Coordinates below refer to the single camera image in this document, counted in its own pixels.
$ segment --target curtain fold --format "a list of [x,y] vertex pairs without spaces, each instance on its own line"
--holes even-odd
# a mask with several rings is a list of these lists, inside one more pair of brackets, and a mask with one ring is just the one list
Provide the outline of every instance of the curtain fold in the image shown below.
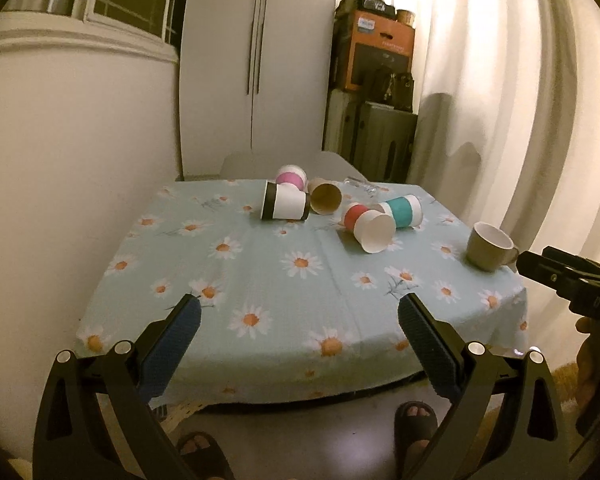
[[[521,250],[600,261],[600,10],[593,0],[386,0],[416,12],[419,121],[408,182]],[[529,340],[552,367],[582,342],[525,280]]]

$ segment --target window sill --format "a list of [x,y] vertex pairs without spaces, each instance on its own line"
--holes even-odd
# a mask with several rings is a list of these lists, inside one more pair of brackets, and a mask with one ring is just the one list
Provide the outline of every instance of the window sill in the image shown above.
[[165,62],[178,62],[175,47],[101,23],[40,12],[0,14],[0,52],[36,47],[74,47],[119,52]]

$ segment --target long metal handle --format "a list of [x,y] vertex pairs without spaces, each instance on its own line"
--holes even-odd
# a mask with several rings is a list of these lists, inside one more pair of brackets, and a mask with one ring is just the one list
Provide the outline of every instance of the long metal handle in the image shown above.
[[260,70],[262,68],[262,40],[264,38],[264,22],[267,19],[267,0],[264,0],[262,11],[262,28],[260,29],[260,50],[258,52],[258,79],[256,80],[256,94],[260,93]]
[[251,50],[253,49],[253,28],[256,25],[256,4],[258,0],[253,0],[253,17],[251,18],[251,32],[249,34],[249,62],[247,64],[247,95],[251,92]]

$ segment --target wardrobe door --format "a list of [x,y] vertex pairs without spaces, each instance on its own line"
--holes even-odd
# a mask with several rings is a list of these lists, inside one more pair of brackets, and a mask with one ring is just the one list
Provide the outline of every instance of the wardrobe door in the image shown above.
[[335,0],[263,0],[253,98],[254,151],[317,152]]
[[217,174],[251,147],[251,99],[260,0],[187,0],[180,52],[180,138],[185,176]]

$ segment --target table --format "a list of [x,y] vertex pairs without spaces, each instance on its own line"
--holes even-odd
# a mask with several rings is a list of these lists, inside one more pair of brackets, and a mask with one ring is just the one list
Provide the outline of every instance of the table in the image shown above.
[[414,374],[422,368],[397,322],[408,292],[465,340],[525,351],[522,279],[465,263],[470,229],[423,189],[381,186],[380,200],[419,197],[424,222],[378,254],[362,251],[340,212],[261,221],[263,180],[161,189],[104,272],[75,351],[135,340],[187,292],[200,297],[202,325],[152,406],[314,399]]

